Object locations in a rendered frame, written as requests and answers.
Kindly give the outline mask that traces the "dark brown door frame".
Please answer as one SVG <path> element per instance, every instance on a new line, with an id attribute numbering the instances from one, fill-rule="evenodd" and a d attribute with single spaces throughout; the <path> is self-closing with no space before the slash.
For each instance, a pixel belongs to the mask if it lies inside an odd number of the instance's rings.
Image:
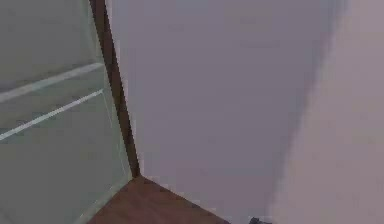
<path id="1" fill-rule="evenodd" d="M 124 95 L 123 80 L 121 78 L 116 49 L 113 42 L 111 26 L 108 18 L 106 0 L 88 0 L 92 8 L 96 31 L 106 66 L 108 80 L 114 99 L 114 106 L 122 132 L 128 164 L 134 178 L 141 175 L 137 151 L 134 143 L 130 116 Z"/>

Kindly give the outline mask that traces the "pale green panelled door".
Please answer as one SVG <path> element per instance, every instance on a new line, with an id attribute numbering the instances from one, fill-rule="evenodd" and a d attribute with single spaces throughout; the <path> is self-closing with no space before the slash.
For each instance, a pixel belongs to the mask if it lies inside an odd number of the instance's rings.
<path id="1" fill-rule="evenodd" d="M 88 0 L 0 0 L 0 224 L 87 224 L 131 178 Z"/>

